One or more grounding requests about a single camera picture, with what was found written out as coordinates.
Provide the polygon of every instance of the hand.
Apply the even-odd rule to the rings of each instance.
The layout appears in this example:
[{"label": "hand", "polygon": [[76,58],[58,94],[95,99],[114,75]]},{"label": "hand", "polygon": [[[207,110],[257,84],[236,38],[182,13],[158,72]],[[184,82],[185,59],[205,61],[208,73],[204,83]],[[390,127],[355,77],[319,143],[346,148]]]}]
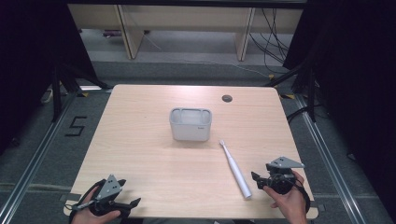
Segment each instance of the hand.
[{"label": "hand", "polygon": [[[297,172],[293,171],[297,180],[296,184],[301,186],[304,183],[304,179]],[[268,186],[264,186],[264,191],[274,199],[274,203],[271,204],[272,208],[279,208],[280,212],[290,223],[306,224],[305,215],[305,200],[303,194],[293,187],[287,194],[278,194]]]},{"label": "hand", "polygon": [[[93,193],[98,189],[98,187],[91,190],[91,192],[87,195],[84,202],[88,203],[91,200]],[[94,215],[90,208],[84,208],[81,211],[77,212],[73,218],[72,224],[105,224],[120,215],[120,211],[112,211],[100,217]]]}]

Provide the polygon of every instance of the toothbrush handle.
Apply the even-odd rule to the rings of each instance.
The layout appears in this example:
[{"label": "toothbrush handle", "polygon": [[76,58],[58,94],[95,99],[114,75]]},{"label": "toothbrush handle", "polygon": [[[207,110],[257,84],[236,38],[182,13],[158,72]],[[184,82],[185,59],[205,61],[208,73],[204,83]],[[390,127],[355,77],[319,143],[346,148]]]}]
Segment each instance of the toothbrush handle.
[{"label": "toothbrush handle", "polygon": [[239,188],[242,191],[242,194],[244,197],[250,198],[251,197],[251,192],[250,189],[248,188],[248,184],[245,181],[245,178],[242,176],[241,171],[239,170],[238,165],[236,164],[235,160],[233,157],[228,158],[228,163],[230,164],[231,170],[233,171],[233,176],[236,179],[236,182],[238,182]]}]

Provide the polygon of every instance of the wooden tabletop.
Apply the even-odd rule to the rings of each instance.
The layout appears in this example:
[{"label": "wooden tabletop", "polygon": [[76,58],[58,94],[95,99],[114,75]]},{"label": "wooden tabletop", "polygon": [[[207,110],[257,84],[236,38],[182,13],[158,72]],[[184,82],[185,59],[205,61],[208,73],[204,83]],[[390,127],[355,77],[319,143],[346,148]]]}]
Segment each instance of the wooden tabletop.
[{"label": "wooden tabletop", "polygon": [[[226,103],[223,95],[233,100]],[[209,109],[210,139],[174,140],[169,123],[174,107]],[[246,179],[250,200],[238,188],[220,139]],[[250,175],[253,171],[268,177],[265,163],[280,156],[300,161],[275,89],[118,85],[71,192],[84,194],[113,174],[127,180],[116,202],[142,198],[131,217],[283,218]],[[304,169],[295,170],[305,178],[305,189],[313,200]],[[311,208],[307,217],[317,215],[318,209]]]}]

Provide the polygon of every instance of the white plastic container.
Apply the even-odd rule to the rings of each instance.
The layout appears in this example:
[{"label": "white plastic container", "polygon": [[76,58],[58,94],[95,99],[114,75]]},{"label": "white plastic container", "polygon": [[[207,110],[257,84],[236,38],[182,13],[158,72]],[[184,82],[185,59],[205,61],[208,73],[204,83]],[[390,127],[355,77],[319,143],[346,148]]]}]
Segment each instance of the white plastic container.
[{"label": "white plastic container", "polygon": [[178,107],[171,110],[169,122],[176,140],[207,141],[212,113],[208,109]]}]

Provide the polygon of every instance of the light wood table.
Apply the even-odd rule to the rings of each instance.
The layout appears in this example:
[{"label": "light wood table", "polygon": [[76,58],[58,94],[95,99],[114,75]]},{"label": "light wood table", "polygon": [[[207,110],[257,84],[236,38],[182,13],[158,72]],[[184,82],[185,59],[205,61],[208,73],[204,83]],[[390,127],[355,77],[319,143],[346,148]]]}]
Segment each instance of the light wood table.
[{"label": "light wood table", "polygon": [[[233,97],[230,103],[222,101],[225,94]],[[169,123],[174,107],[210,109],[210,139],[174,140]],[[220,139],[247,181],[250,200],[238,188]],[[127,180],[116,202],[142,198],[131,217],[283,218],[250,175],[268,176],[265,163],[279,156],[300,161],[275,89],[118,85],[71,192],[84,194],[114,174]],[[296,171],[305,177],[304,169]],[[306,179],[304,186],[313,200]],[[317,215],[318,209],[311,208],[307,217]]]}]

